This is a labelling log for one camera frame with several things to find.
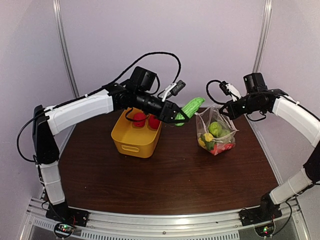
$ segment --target wood surface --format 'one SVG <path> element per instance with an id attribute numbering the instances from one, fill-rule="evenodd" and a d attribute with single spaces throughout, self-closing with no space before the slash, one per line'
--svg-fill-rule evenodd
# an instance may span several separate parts
<path id="1" fill-rule="evenodd" d="M 121 112 L 79 123 L 59 164 L 72 207 L 123 214 L 193 214 L 256 206 L 278 184 L 244 117 L 236 147 L 213 156 L 200 148 L 195 117 L 183 127 L 164 124 L 147 159 L 118 153 L 111 131 Z"/>

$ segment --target mesh bag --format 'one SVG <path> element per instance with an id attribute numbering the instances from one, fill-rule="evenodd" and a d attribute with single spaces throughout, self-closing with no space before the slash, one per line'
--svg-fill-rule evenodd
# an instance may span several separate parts
<path id="1" fill-rule="evenodd" d="M 238 131 L 234 123 L 219 113 L 219 107 L 213 105 L 201 113 L 195 113 L 196 134 L 200 147 L 213 155 L 218 155 L 236 145 L 235 134 Z"/>

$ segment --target yellow plastic container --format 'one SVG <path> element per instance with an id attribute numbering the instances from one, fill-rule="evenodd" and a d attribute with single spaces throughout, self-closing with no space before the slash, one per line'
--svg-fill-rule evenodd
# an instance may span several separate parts
<path id="1" fill-rule="evenodd" d="M 144 127 L 135 127 L 131 121 L 126 119 L 127 111 L 128 109 L 121 114 L 111 132 L 115 146 L 121 154 L 149 158 L 157 146 L 162 122 L 157 130 L 149 127 L 149 119 L 145 121 Z M 128 117 L 132 119 L 136 113 L 142 113 L 142 111 L 134 108 Z"/>

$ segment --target bag of produce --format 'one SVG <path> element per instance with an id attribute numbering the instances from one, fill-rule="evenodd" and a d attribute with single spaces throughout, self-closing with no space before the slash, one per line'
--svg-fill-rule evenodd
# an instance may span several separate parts
<path id="1" fill-rule="evenodd" d="M 235 147 L 235 134 L 238 131 L 234 123 L 219 113 L 219 107 L 213 105 L 201 113 L 195 113 L 196 134 L 200 147 L 213 155 Z"/>

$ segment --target yellow fruit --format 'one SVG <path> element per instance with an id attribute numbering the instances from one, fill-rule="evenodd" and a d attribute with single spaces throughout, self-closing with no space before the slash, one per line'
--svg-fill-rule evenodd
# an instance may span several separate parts
<path id="1" fill-rule="evenodd" d="M 206 142 L 211 142 L 214 139 L 214 136 L 209 132 L 203 134 L 203 136 Z"/>
<path id="2" fill-rule="evenodd" d="M 202 147 L 202 148 L 204 148 L 204 149 L 206 148 L 206 144 L 205 144 L 204 141 L 202 141 L 201 137 L 198 138 L 198 143 L 199 143 L 199 146 L 200 146 L 200 147 Z"/>

